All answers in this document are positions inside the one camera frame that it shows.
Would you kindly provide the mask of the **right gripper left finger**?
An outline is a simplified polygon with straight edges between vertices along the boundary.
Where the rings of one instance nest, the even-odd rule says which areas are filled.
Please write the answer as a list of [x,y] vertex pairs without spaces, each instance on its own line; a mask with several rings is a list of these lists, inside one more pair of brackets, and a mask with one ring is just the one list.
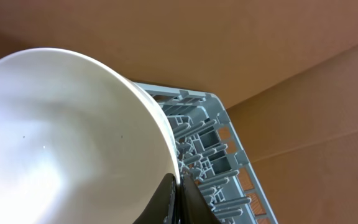
[[176,224],[177,183],[173,174],[165,174],[144,211],[134,224]]

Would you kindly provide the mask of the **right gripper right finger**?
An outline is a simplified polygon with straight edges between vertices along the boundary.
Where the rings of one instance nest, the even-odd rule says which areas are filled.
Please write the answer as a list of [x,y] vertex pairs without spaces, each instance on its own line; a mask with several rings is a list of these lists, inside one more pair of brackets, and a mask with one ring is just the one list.
[[221,224],[209,208],[198,186],[190,176],[183,176],[180,184],[181,224]]

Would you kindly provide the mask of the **grey dishwasher rack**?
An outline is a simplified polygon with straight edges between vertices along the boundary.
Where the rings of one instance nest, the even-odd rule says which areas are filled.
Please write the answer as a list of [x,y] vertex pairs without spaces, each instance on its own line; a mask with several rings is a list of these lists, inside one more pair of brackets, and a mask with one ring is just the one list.
[[176,223],[180,223],[181,178],[187,175],[220,222],[261,221],[262,215],[251,210],[251,198],[239,185],[241,169],[253,174],[249,160],[235,135],[226,140],[218,134],[232,129],[218,99],[184,90],[136,85],[157,102],[172,129],[179,170]]

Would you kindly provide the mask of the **small white bowl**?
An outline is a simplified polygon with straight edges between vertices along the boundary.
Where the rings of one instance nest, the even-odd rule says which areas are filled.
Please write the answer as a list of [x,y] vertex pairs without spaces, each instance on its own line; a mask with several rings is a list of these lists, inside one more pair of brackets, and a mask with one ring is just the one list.
[[0,223],[132,223],[167,174],[172,129],[134,82],[83,54],[0,59]]

